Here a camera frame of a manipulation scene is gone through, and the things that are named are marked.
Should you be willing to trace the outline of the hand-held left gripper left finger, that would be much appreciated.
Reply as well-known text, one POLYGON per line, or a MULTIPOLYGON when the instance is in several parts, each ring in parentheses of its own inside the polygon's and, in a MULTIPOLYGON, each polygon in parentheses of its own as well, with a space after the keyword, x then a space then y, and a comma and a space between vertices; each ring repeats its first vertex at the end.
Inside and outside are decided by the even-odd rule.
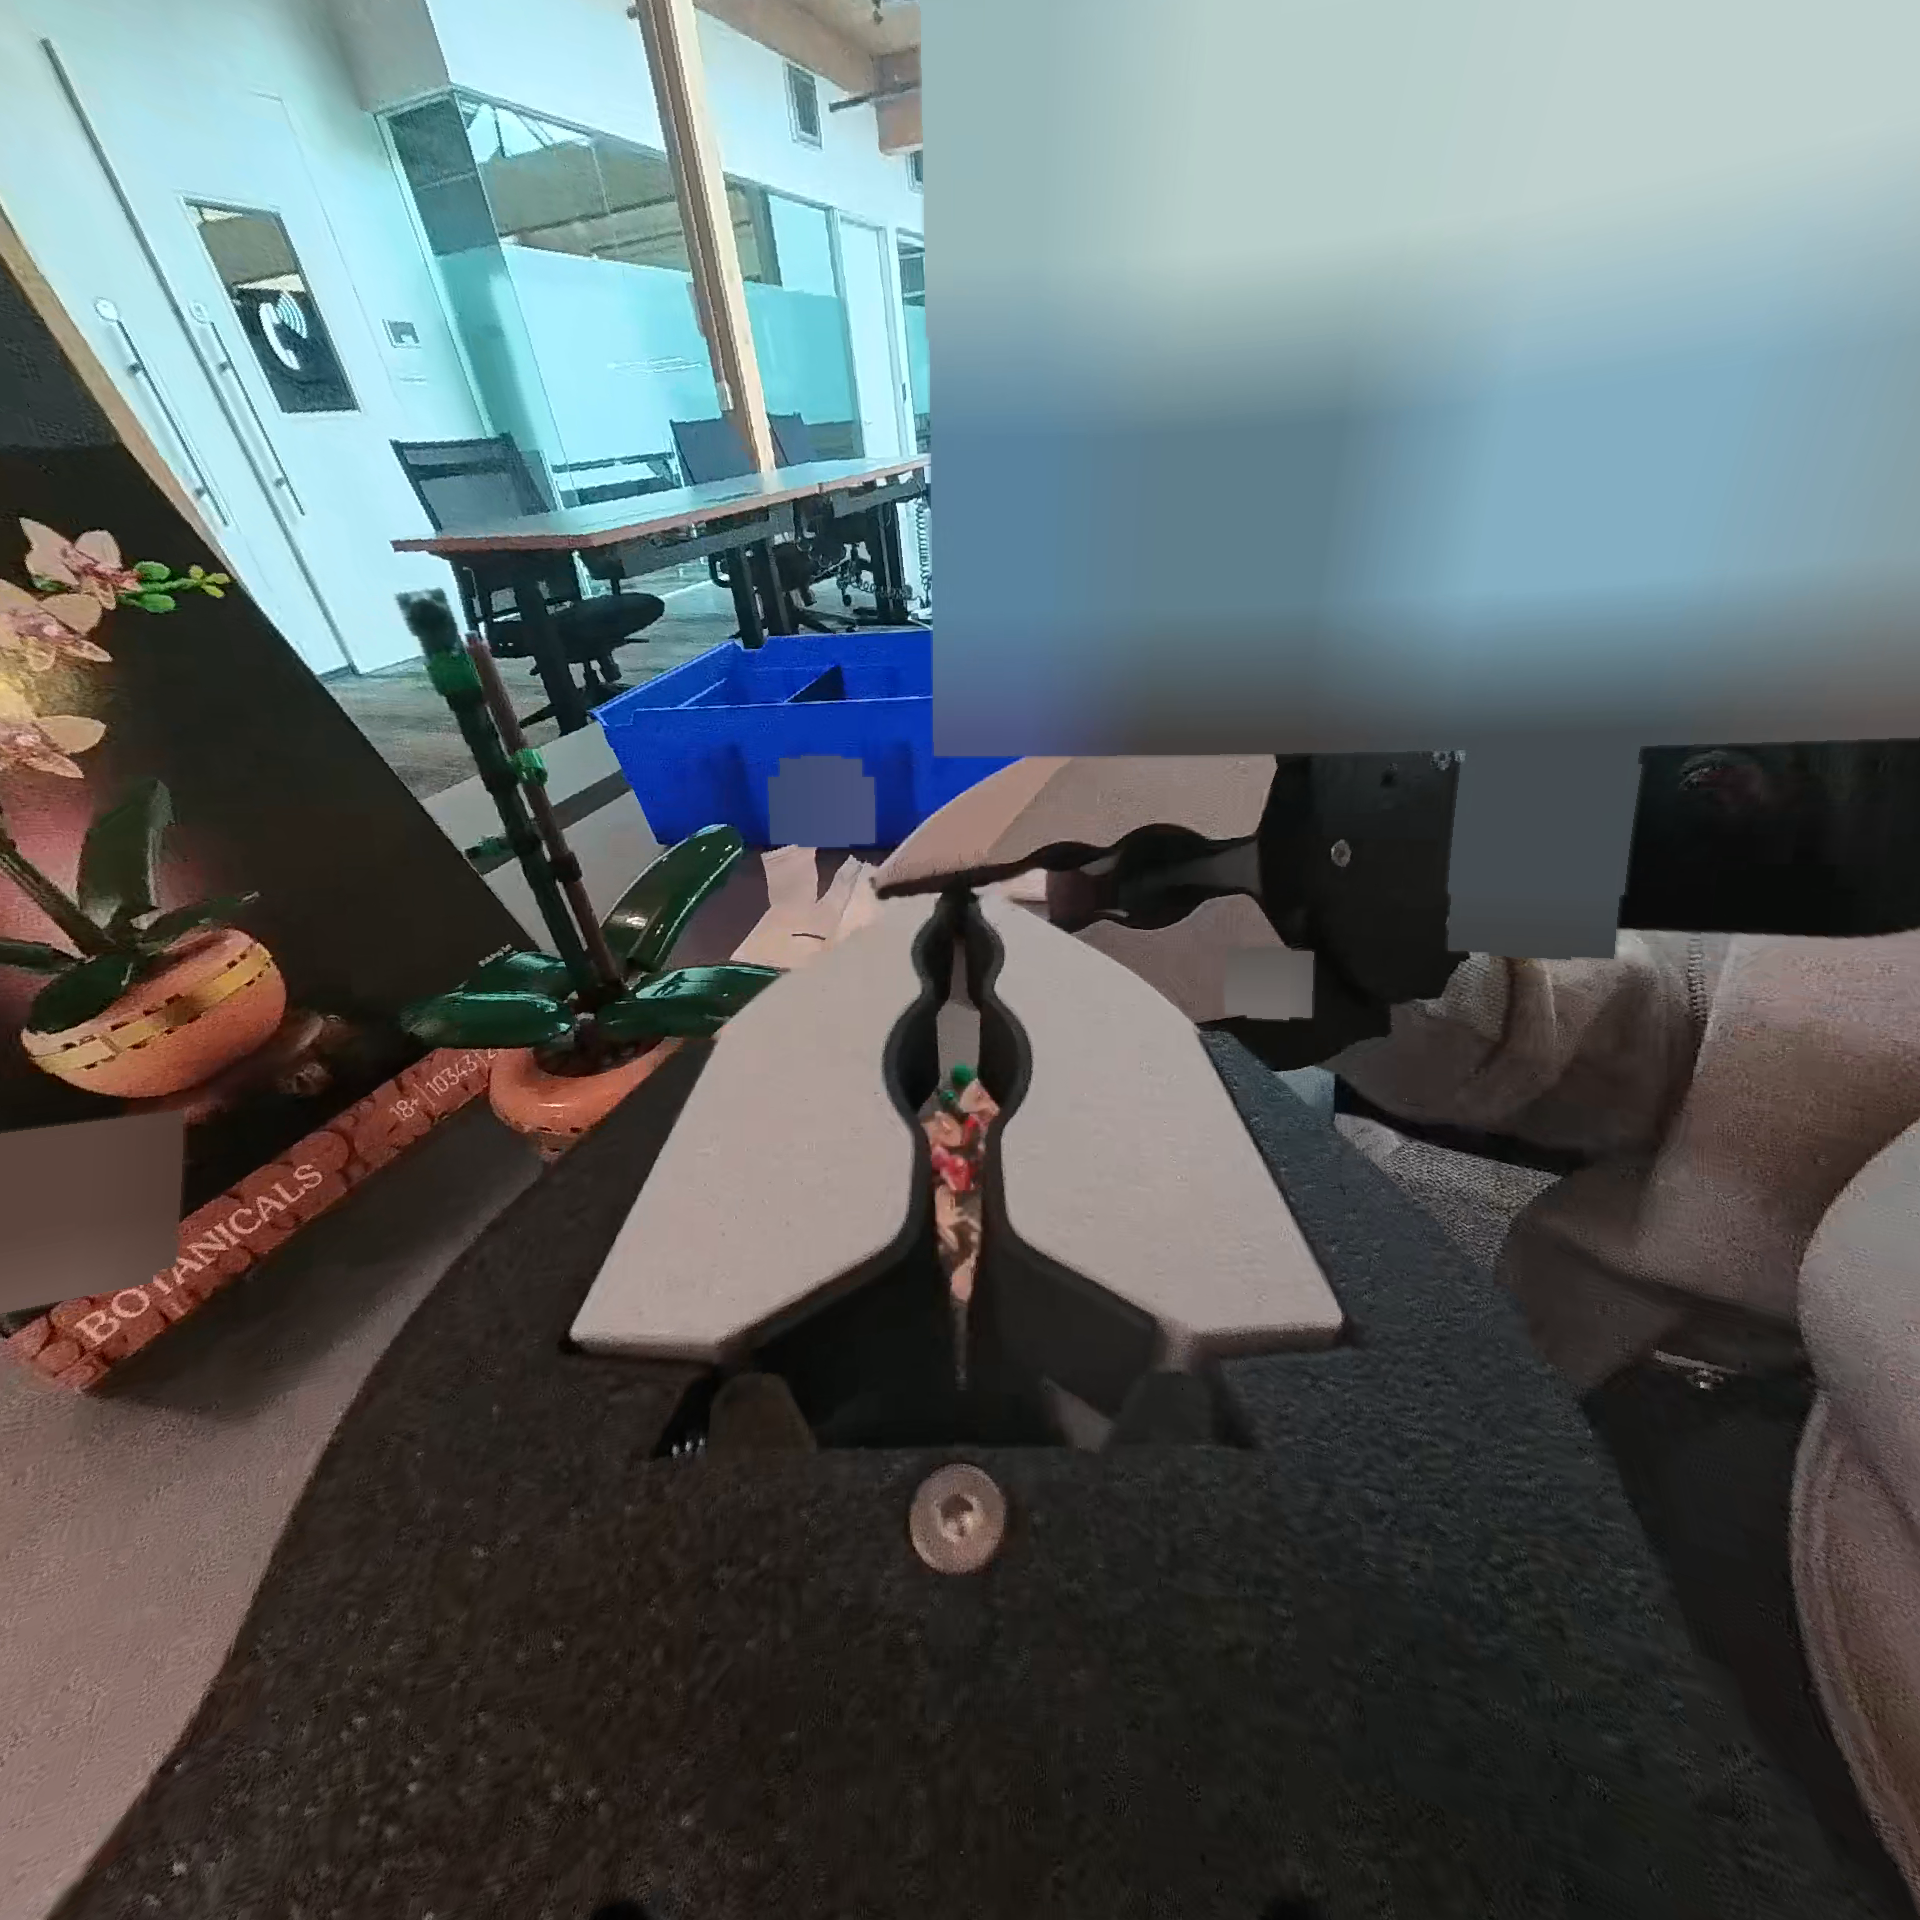
POLYGON ((783 1377, 805 1413, 948 1398, 954 1310, 922 1113, 951 978, 948 903, 899 899, 734 1015, 572 1347, 783 1377))

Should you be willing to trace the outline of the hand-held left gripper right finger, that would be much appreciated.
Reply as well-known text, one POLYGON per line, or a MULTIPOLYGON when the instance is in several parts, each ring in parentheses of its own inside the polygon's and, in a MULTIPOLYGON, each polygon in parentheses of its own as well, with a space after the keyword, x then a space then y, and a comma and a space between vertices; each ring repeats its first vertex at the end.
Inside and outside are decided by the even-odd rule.
POLYGON ((966 1363, 1106 1417, 1152 1373, 1322 1354, 1347 1314, 1198 1029, 995 897, 966 911, 976 1074, 999 1116, 966 1363))

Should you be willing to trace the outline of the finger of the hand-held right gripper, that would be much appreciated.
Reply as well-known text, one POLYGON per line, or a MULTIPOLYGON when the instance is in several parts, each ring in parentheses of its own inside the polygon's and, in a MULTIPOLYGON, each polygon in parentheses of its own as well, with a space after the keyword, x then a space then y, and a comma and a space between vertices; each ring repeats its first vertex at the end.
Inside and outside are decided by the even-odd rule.
POLYGON ((1022 757, 933 812, 872 876, 882 900, 951 889, 1045 900, 1128 831, 1171 827, 1204 843, 1250 836, 1277 772, 1256 757, 1022 757))
POLYGON ((1128 831, 1115 849, 1046 871, 1045 910, 1054 925, 1163 931, 1211 900, 1262 897, 1260 843, 1253 834, 1206 838, 1198 831, 1128 831))

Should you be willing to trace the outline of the wooden top office desk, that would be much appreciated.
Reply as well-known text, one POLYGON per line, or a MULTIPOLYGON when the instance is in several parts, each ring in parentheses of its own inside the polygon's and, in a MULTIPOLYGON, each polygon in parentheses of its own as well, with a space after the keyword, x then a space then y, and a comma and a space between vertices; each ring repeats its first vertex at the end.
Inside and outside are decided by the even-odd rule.
POLYGON ((563 559, 614 559, 620 579, 640 579, 676 559, 722 558, 740 637, 756 650, 768 634, 788 636, 800 627, 776 574, 776 542, 855 532, 861 519, 877 519, 877 613, 882 623, 900 628, 910 623, 910 607, 893 509, 927 494, 931 457, 922 450, 882 462, 756 470, 535 516, 470 519, 391 546, 400 556, 444 559, 470 621, 486 620, 488 586, 511 589, 544 686, 535 721, 549 718, 563 733, 573 733, 589 724, 591 708, 539 594, 542 579, 563 559))

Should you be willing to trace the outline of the white desk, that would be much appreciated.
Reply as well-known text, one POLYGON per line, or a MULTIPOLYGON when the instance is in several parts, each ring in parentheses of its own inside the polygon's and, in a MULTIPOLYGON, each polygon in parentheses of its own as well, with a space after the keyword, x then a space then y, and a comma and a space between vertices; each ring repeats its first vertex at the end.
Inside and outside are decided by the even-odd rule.
POLYGON ((1034 1915, 1039 1687, 880 1454, 565 1331, 706 1065, 455 1119, 106 1398, 4 1385, 4 1915, 1034 1915))

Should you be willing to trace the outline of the black desk divider panel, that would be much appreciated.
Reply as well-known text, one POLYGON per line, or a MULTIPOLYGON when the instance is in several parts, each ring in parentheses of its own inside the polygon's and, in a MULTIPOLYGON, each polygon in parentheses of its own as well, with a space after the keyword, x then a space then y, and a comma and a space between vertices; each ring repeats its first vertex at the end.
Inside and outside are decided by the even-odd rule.
POLYGON ((72 322, 18 228, 2 214, 2 447, 82 453, 118 446, 182 521, 226 556, 221 521, 173 467, 72 322))

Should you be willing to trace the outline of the brick orchid plant model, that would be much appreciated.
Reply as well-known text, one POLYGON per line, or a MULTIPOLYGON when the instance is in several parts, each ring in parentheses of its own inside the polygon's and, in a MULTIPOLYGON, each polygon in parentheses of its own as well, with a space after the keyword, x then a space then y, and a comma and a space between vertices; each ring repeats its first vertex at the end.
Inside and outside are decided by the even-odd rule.
POLYGON ((530 885, 549 948, 493 954, 453 993, 408 1004, 400 1027, 429 1050, 485 1051, 491 1113, 556 1159, 683 1043, 710 1041, 776 978, 759 962, 675 965, 682 934, 747 849, 728 825, 701 827, 658 852, 610 911, 594 911, 488 644, 464 636, 436 599, 413 601, 404 621, 496 806, 499 841, 530 885))

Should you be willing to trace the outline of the small pink flower bricks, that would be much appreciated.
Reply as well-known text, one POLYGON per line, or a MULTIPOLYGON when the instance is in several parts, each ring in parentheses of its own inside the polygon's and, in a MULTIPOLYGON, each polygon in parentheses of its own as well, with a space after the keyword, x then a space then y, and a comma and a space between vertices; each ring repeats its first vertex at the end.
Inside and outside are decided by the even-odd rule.
POLYGON ((970 1063, 946 1069, 922 1113, 927 1143, 933 1231, 956 1310, 973 1293, 984 1231, 984 1181, 1000 1107, 970 1063))

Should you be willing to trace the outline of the pale paper bag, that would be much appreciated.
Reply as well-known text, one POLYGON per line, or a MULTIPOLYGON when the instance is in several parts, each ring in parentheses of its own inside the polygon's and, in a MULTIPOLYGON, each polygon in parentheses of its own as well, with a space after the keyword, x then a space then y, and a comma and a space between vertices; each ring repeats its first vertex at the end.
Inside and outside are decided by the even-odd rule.
POLYGON ((852 852, 831 857, 828 877, 820 876, 816 849, 770 849, 759 862, 765 910, 732 951, 734 965, 803 969, 819 954, 880 923, 904 931, 912 942, 931 911, 924 897, 882 900, 875 886, 877 868, 852 852))

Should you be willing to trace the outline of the blue plastic bin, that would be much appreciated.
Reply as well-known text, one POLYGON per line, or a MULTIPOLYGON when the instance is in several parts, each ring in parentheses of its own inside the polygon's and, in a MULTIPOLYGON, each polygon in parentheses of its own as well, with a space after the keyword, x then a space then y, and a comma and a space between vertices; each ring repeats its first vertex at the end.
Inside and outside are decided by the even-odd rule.
POLYGON ((933 749, 924 628, 724 641, 594 721, 664 849, 708 825, 750 849, 896 849, 1010 764, 933 749))

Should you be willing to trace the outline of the black office chair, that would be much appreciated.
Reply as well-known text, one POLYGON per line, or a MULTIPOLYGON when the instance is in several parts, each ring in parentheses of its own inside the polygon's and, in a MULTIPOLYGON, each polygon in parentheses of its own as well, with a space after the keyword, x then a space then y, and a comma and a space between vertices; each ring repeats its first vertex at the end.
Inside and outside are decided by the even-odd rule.
MULTIPOLYGON (((547 479, 527 467, 509 437, 396 438, 391 450, 435 532, 468 521, 530 519, 556 509, 547 479)), ((496 559, 455 559, 450 567, 470 628, 486 641, 496 659, 523 659, 542 677, 523 631, 516 588, 502 567, 496 559)), ((664 604, 652 593, 621 589, 616 558, 588 559, 588 577, 605 586, 605 594, 588 594, 572 556, 547 558, 542 567, 536 593, 567 665, 578 665, 588 692, 603 699, 621 683, 616 650, 643 641, 664 614, 664 604)))
MULTIPOLYGON (((716 485, 754 470, 747 441, 722 417, 675 419, 670 431, 682 479, 687 487, 716 485)), ((823 514, 800 509, 795 514, 797 532, 768 542, 762 549, 773 567, 773 581, 779 586, 788 628, 816 634, 842 631, 845 628, 845 620, 823 614, 814 604, 814 588, 834 581, 844 599, 844 611, 847 614, 852 613, 852 588, 844 574, 847 574, 855 542, 847 534, 837 534, 823 514)))

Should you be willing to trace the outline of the black orchid print box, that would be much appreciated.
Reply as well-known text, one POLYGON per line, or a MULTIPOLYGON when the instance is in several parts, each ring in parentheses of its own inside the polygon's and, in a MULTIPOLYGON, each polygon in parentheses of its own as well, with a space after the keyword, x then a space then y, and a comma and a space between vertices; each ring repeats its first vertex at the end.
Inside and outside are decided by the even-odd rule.
POLYGON ((516 945, 118 443, 4 447, 4 1356, 76 1391, 486 1089, 400 1011, 516 945))

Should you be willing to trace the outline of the person's beige sweater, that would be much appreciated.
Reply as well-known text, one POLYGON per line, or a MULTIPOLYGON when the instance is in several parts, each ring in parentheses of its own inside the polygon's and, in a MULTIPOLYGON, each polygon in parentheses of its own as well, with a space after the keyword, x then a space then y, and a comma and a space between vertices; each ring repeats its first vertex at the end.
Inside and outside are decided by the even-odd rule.
POLYGON ((1693 1077, 1647 1159, 1571 1172, 1504 1279, 1592 1388, 1709 1310, 1786 1325, 1814 1402, 1791 1589, 1814 1692, 1915 1893, 1917 942, 1738 934, 1693 1077))

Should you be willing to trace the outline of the wooden column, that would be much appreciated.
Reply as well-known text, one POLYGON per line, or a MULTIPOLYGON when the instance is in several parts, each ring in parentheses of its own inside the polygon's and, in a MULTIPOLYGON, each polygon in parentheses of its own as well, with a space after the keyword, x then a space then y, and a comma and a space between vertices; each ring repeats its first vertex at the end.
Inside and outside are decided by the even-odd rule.
POLYGON ((690 3, 631 3, 675 178, 687 271, 722 417, 747 446, 750 470, 773 473, 765 414, 736 230, 706 99, 703 51, 690 3))

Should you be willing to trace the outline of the white door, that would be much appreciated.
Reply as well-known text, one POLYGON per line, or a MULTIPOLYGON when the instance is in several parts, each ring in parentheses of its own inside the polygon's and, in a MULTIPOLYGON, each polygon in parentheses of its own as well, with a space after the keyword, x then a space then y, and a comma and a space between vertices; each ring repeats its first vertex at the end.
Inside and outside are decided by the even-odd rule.
POLYGON ((362 589, 327 524, 327 431, 359 396, 304 265, 276 110, 114 74, 78 37, 39 54, 166 317, 138 381, 235 569, 319 677, 370 661, 362 589))

